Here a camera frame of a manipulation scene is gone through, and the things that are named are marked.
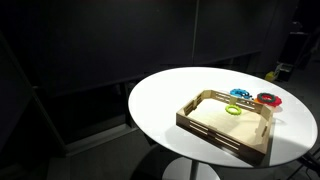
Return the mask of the white table pedestal base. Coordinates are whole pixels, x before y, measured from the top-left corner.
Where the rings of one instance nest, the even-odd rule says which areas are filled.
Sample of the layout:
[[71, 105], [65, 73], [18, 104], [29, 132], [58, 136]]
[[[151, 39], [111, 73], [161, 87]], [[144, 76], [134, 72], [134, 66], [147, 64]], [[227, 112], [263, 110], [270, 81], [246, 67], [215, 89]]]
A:
[[166, 167], [162, 180], [220, 180], [220, 177], [209, 165], [180, 157]]

